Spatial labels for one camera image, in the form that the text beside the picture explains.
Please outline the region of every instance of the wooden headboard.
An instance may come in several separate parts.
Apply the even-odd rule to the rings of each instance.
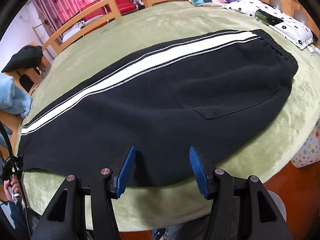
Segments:
[[[48,46],[51,46],[57,54],[60,54],[65,48],[67,48],[70,44],[75,42],[77,39],[79,39],[81,36],[89,32],[90,30],[96,28],[97,26],[105,23],[108,20],[121,17],[121,13],[119,12],[115,1],[116,0],[101,0],[96,4],[92,5],[91,7],[87,8],[83,12],[79,13],[78,15],[74,16],[46,41],[46,43],[42,47],[43,50],[46,49]],[[165,2],[165,1],[172,1],[172,0],[143,0],[145,8],[151,7],[154,4]],[[262,1],[266,3],[270,3],[270,0],[262,0]],[[320,34],[319,28],[316,26],[316,24],[314,23],[310,15],[306,12],[306,10],[300,5],[300,3],[297,0],[279,0],[279,1],[282,4],[282,11],[292,17],[296,10],[301,10],[308,19],[308,24],[307,24],[308,27],[316,34],[317,37],[319,36]],[[90,23],[86,27],[82,28],[79,32],[75,33],[72,37],[70,37],[66,42],[62,44],[58,44],[55,41],[57,37],[62,35],[62,33],[68,30],[76,22],[80,21],[83,17],[90,14],[92,11],[95,11],[96,9],[102,6],[105,6],[107,4],[109,5],[111,12],[99,18],[98,20]]]

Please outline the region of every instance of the green fleece blanket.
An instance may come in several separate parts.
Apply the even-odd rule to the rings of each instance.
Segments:
[[[189,2],[164,3],[116,19],[85,36],[54,60],[48,75],[32,94],[32,109],[23,123],[80,82],[134,51],[221,29],[263,29],[299,63],[292,93],[279,116],[259,136],[217,165],[233,176],[247,178],[254,174],[265,182],[290,161],[319,118],[320,57],[300,51],[261,22],[222,8],[193,7]],[[25,172],[23,184],[29,206],[42,214],[63,179],[43,171]],[[169,187],[127,188],[119,200],[113,201],[120,231],[147,230],[192,220],[208,214],[211,204],[200,195],[193,178]],[[87,228],[92,228],[89,197],[86,218]]]

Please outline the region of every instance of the wall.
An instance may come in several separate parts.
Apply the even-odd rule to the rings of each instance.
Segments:
[[[17,53],[23,46],[35,42],[41,45],[32,27],[41,24],[36,7],[29,1],[13,19],[9,28],[0,41],[0,71],[9,62],[11,56]],[[45,29],[40,26],[36,28],[43,42],[49,39]],[[55,52],[50,49],[51,54],[56,57]],[[46,58],[52,62],[52,58],[44,51]]]

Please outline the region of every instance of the black cloth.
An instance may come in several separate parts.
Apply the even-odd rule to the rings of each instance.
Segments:
[[[26,45],[14,54],[2,72],[14,71],[20,68],[35,68],[41,64],[43,52],[41,46]]]
[[[139,50],[22,128],[23,169],[88,176],[112,168],[128,143],[137,153],[129,186],[183,181],[193,176],[191,145],[219,163],[270,125],[297,69],[263,30],[222,30]]]

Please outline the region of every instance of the light blue blanket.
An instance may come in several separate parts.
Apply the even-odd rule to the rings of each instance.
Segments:
[[[31,97],[14,84],[13,77],[0,73],[0,109],[10,114],[20,114],[25,118],[31,110]],[[0,144],[6,148],[0,135]]]

